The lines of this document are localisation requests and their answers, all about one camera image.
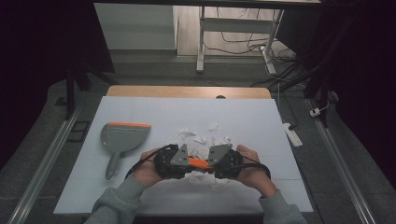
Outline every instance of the person's left hand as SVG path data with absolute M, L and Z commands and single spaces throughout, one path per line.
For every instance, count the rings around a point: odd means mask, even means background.
M 156 150 L 158 150 L 158 148 L 143 152 L 140 156 L 140 160 L 145 159 L 148 155 Z M 151 157 L 149 161 L 145 161 L 143 164 L 137 167 L 137 169 L 132 173 L 132 176 L 147 188 L 163 180 L 155 171 L 155 164 L 153 162 L 154 158 L 155 155 Z

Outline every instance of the person's right hand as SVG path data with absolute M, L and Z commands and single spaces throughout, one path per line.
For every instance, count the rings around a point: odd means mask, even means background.
M 253 151 L 242 145 L 239 145 L 236 148 L 236 151 L 238 151 L 243 157 L 247 157 L 252 160 L 250 161 L 244 158 L 243 163 L 250 163 L 254 161 L 260 162 L 259 155 L 256 151 Z M 258 190 L 262 196 L 267 198 L 275 195 L 277 192 L 275 184 L 271 181 L 267 174 L 263 170 L 256 167 L 242 169 L 236 180 L 248 187 Z

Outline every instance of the power strip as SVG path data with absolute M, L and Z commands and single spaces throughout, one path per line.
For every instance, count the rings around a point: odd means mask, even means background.
M 303 142 L 300 140 L 300 138 L 298 137 L 297 133 L 294 130 L 289 130 L 289 123 L 284 123 L 283 124 L 283 128 L 285 128 L 285 132 L 288 135 L 288 138 L 291 142 L 291 144 L 294 147 L 300 147 L 303 145 Z

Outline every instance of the gray floor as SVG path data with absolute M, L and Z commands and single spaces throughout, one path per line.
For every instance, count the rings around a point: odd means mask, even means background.
M 134 85 L 185 85 L 248 87 L 252 83 L 268 79 L 261 58 L 207 58 L 205 72 L 195 73 L 195 58 L 176 57 L 159 52 L 113 51 L 116 75 L 109 75 L 120 84 Z M 277 65 L 282 70 L 285 65 Z M 77 118 L 79 126 L 89 125 L 109 87 L 107 83 L 90 75 L 90 91 L 79 91 L 78 98 L 85 95 L 88 103 Z M 280 96 L 283 118 L 299 126 L 295 129 L 304 146 L 294 148 L 293 153 L 300 166 L 305 185 L 315 212 L 304 213 L 308 223 L 361 223 L 353 202 L 335 169 L 316 126 L 309 116 L 307 100 L 302 95 L 302 86 L 296 86 Z M 15 155 L 0 173 L 0 223 L 6 223 L 35 173 L 50 143 L 65 116 L 65 106 L 57 104 L 65 97 L 64 81 L 53 85 L 49 99 Z M 335 102 L 329 106 L 330 131 L 339 146 L 346 163 L 370 205 L 377 223 L 396 223 L 396 192 L 383 176 L 365 148 L 354 134 L 339 119 L 334 110 Z M 81 223 L 82 217 L 62 217 L 52 214 L 62 193 L 64 184 L 73 168 L 82 147 L 84 133 L 68 135 L 62 151 L 41 190 L 26 223 Z

